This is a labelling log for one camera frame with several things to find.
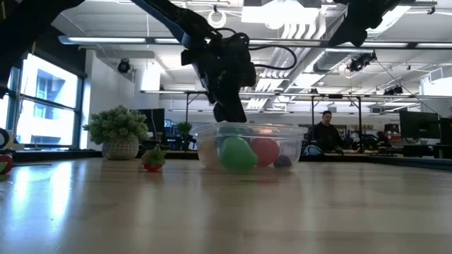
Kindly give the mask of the green toy pear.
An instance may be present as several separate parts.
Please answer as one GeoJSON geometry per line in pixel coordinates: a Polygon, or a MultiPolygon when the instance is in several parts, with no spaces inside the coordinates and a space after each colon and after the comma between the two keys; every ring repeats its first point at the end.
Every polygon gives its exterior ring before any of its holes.
{"type": "Polygon", "coordinates": [[[219,160],[226,169],[248,171],[257,165],[258,157],[243,138],[225,138],[220,146],[219,160]]]}

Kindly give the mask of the black computer monitor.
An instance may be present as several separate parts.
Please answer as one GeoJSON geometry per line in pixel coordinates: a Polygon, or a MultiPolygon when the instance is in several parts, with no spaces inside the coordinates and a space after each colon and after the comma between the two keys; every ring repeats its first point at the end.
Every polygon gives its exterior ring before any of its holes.
{"type": "Polygon", "coordinates": [[[441,144],[452,145],[452,118],[440,118],[441,144]]]}
{"type": "Polygon", "coordinates": [[[439,117],[435,113],[400,111],[400,133],[403,138],[439,139],[439,117]]]}
{"type": "Polygon", "coordinates": [[[139,109],[138,112],[146,117],[145,124],[149,132],[161,133],[165,127],[164,109],[139,109]]]}

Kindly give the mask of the red strawberries with green leaves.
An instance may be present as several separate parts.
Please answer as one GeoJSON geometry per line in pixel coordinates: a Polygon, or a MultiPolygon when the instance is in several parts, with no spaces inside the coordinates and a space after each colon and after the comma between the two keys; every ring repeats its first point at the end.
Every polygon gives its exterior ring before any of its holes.
{"type": "Polygon", "coordinates": [[[141,157],[141,164],[143,168],[151,172],[162,171],[162,167],[165,164],[166,152],[156,145],[151,150],[146,150],[141,157]]]}

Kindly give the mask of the long ceiling light strip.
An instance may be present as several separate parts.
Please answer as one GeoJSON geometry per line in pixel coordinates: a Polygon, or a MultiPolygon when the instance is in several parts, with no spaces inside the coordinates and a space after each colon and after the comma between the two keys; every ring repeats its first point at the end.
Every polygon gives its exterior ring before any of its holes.
{"type": "MultiPolygon", "coordinates": [[[[73,37],[59,36],[62,44],[78,45],[183,45],[188,48],[196,43],[179,42],[173,37],[73,37]]],[[[281,45],[286,47],[307,47],[307,48],[355,48],[355,46],[346,42],[338,46],[329,46],[328,40],[285,40],[285,39],[249,39],[249,46],[281,45]]],[[[362,49],[408,49],[408,50],[452,50],[452,42],[389,42],[389,41],[366,41],[360,48],[362,49]]]]}

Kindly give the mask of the large glass window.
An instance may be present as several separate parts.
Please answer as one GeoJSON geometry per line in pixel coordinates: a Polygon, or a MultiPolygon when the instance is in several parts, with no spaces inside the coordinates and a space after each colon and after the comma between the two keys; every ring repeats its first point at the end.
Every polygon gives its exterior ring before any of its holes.
{"type": "Polygon", "coordinates": [[[26,146],[72,146],[82,83],[75,74],[28,54],[11,70],[11,94],[0,99],[0,128],[13,131],[26,146]]]}

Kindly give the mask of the small dark toy berry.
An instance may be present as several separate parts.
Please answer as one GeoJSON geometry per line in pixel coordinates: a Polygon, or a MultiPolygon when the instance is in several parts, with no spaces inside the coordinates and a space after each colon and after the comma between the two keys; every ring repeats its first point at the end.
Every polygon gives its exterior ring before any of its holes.
{"type": "Polygon", "coordinates": [[[275,168],[290,168],[292,167],[292,160],[286,155],[280,155],[273,163],[275,168]]]}

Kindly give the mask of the large red toy tomato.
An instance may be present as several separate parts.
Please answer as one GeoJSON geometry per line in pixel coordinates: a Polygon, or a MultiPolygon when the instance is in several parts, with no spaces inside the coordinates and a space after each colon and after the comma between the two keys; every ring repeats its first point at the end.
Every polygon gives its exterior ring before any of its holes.
{"type": "Polygon", "coordinates": [[[255,138],[251,141],[251,149],[258,157],[258,167],[268,167],[280,156],[280,148],[270,138],[255,138]]]}

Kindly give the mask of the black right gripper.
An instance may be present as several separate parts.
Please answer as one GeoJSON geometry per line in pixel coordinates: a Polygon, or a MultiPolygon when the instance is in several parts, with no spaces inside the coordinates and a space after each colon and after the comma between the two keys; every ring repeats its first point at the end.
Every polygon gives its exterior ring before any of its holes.
{"type": "Polygon", "coordinates": [[[400,0],[347,0],[347,13],[333,36],[329,45],[340,45],[350,42],[361,47],[367,39],[367,29],[377,28],[383,16],[392,11],[400,0]]]}

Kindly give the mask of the small background potted plant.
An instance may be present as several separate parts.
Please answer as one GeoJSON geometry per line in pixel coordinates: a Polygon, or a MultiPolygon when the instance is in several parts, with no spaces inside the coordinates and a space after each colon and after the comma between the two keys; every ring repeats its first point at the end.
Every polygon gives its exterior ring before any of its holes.
{"type": "Polygon", "coordinates": [[[183,150],[187,151],[189,149],[189,143],[191,142],[191,129],[192,125],[189,122],[181,122],[176,125],[176,129],[179,131],[183,140],[183,150]]]}

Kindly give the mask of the black aluminium table frame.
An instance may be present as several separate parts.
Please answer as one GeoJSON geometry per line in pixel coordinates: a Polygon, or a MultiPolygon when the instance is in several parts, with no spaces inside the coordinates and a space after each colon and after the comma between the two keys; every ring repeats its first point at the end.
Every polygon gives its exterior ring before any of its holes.
{"type": "MultiPolygon", "coordinates": [[[[87,159],[102,157],[102,153],[94,150],[19,150],[0,151],[1,154],[12,154],[13,161],[43,162],[70,159],[87,159]]],[[[349,163],[372,163],[387,164],[398,167],[415,167],[452,172],[452,159],[429,159],[415,157],[389,157],[370,154],[345,154],[299,157],[300,162],[349,162],[349,163]]]]}

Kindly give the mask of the red toy cherry with stem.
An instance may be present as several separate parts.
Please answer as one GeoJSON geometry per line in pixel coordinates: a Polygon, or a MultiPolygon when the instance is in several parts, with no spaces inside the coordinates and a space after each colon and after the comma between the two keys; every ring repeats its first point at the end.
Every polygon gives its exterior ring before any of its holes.
{"type": "Polygon", "coordinates": [[[0,155],[0,175],[6,175],[13,166],[13,157],[11,155],[0,155]]]}

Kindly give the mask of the clear plastic tupperware container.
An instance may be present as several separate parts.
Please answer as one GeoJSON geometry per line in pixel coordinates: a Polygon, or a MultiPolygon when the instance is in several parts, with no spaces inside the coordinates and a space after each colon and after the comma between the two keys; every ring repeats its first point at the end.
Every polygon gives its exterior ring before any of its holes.
{"type": "Polygon", "coordinates": [[[302,153],[302,142],[304,134],[306,133],[305,128],[297,128],[293,126],[281,126],[273,124],[254,124],[254,123],[209,123],[207,125],[198,127],[194,129],[194,134],[196,138],[197,153],[198,144],[200,140],[211,138],[215,141],[216,147],[218,149],[218,156],[220,146],[225,138],[228,137],[217,137],[218,128],[221,126],[234,126],[247,128],[249,130],[249,136],[238,137],[245,139],[251,146],[251,141],[255,138],[270,138],[277,142],[280,148],[280,155],[286,155],[292,160],[292,167],[290,168],[275,168],[273,163],[268,167],[258,167],[257,165],[248,171],[234,171],[224,168],[220,163],[220,167],[216,168],[223,171],[228,171],[236,174],[248,174],[251,172],[258,171],[289,171],[296,163],[299,161],[299,157],[302,153]]]}

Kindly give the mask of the green artificial potted plant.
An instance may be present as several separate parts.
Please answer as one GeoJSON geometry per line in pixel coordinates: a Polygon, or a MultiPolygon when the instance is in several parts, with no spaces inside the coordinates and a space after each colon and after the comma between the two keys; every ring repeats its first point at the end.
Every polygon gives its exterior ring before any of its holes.
{"type": "Polygon", "coordinates": [[[130,160],[136,157],[140,141],[146,140],[146,116],[122,105],[91,114],[83,130],[90,141],[102,146],[102,156],[109,160],[130,160]]]}

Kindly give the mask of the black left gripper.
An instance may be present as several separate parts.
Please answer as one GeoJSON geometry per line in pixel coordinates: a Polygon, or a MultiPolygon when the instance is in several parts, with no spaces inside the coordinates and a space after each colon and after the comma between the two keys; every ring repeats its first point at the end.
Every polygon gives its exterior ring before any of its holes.
{"type": "Polygon", "coordinates": [[[247,121],[239,91],[256,83],[256,69],[249,53],[249,37],[237,33],[211,40],[198,65],[201,83],[206,89],[217,122],[247,121]]]}

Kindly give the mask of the person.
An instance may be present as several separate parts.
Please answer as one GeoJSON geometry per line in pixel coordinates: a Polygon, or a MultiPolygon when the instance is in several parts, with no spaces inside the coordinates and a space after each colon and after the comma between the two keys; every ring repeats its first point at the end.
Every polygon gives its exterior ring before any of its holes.
{"type": "Polygon", "coordinates": [[[331,111],[322,113],[321,121],[314,126],[314,140],[324,152],[342,152],[343,139],[337,128],[331,123],[331,111]]]}

